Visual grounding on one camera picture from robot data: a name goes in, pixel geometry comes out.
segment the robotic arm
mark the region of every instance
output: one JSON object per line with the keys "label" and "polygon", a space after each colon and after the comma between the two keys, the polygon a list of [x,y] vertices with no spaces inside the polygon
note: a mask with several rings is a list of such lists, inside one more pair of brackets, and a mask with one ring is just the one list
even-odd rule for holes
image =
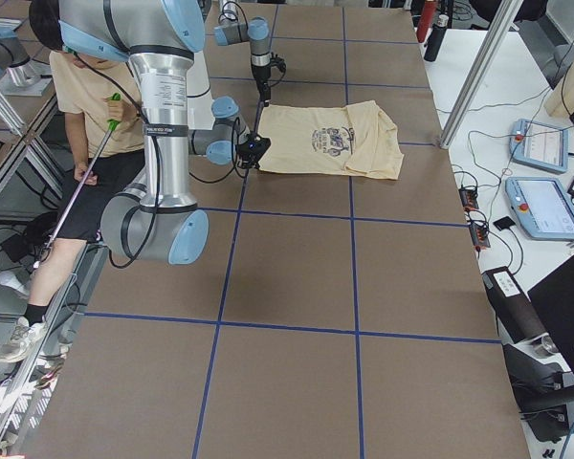
{"label": "robotic arm", "polygon": [[277,67],[283,74],[287,70],[284,59],[270,50],[270,29],[263,17],[251,22],[240,20],[238,4],[232,0],[220,0],[219,25],[214,28],[215,41],[219,46],[249,41],[251,45],[251,71],[257,85],[260,102],[268,106],[271,98],[270,73]]}
{"label": "robotic arm", "polygon": [[[129,62],[141,90],[145,169],[113,198],[101,220],[106,244],[135,258],[187,264],[201,254],[209,221],[189,192],[192,134],[207,157],[232,161],[239,109],[212,101],[204,60],[204,21],[196,0],[60,0],[64,44]],[[236,129],[243,142],[248,129]]]}
{"label": "robotic arm", "polygon": [[27,87],[37,83],[40,75],[15,32],[0,28],[0,76],[7,70],[15,86]]}
{"label": "robotic arm", "polygon": [[[270,29],[266,19],[255,17],[250,22],[247,21],[244,11],[233,0],[219,0],[219,11],[219,25],[214,28],[216,43],[219,46],[228,46],[249,41],[251,46],[251,71],[259,92],[259,103],[253,130],[247,139],[236,147],[236,152],[241,167],[258,168],[259,160],[270,148],[270,139],[259,136],[257,128],[263,107],[270,104],[271,71],[273,67],[277,67],[285,75],[287,67],[284,59],[270,50]],[[239,12],[242,12],[244,21],[240,20]]]}

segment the black bottle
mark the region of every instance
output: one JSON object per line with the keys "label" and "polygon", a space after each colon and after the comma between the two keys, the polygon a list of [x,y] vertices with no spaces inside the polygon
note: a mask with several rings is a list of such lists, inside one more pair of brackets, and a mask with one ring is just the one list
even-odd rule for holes
{"label": "black bottle", "polygon": [[440,45],[444,39],[444,34],[447,31],[447,24],[449,23],[449,16],[440,14],[438,20],[431,29],[430,38],[428,38],[427,49],[423,58],[428,62],[433,62],[438,57]]}

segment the sneaker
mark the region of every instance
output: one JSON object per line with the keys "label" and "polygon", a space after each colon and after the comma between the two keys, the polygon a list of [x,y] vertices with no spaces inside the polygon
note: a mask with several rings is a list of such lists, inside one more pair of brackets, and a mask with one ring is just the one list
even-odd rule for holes
{"label": "sneaker", "polygon": [[47,335],[47,323],[35,323],[32,327],[25,317],[20,317],[9,341],[0,348],[1,363],[15,363],[30,355],[34,345]]}

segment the t-shirt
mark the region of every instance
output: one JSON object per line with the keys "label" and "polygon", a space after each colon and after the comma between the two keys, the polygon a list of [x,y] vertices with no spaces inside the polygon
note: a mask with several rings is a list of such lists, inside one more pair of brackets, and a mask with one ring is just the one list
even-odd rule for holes
{"label": "t-shirt", "polygon": [[404,155],[398,128],[374,100],[343,108],[270,105],[259,133],[272,144],[261,170],[397,180]]}
{"label": "t-shirt", "polygon": [[[49,62],[59,110],[85,115],[88,152],[92,157],[96,154],[108,129],[108,109],[104,99],[120,93],[121,99],[131,102],[115,84],[89,69],[75,67],[65,55],[51,52]],[[102,69],[99,72],[117,81],[134,100],[141,102],[141,94],[125,63],[120,62],[114,67]],[[144,148],[144,136],[141,120],[122,121],[111,135],[100,156],[105,158],[142,148]]]}

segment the black shorts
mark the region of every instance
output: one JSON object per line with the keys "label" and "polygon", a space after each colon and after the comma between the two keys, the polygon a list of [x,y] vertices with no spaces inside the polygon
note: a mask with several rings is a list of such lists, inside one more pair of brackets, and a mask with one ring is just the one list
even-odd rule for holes
{"label": "black shorts", "polygon": [[[88,242],[98,241],[99,222],[104,208],[115,194],[134,180],[143,167],[144,150],[98,158],[94,164],[98,183],[94,186],[83,186],[57,237],[83,239]],[[68,206],[77,186],[74,171],[67,172],[59,204],[60,215]]]}

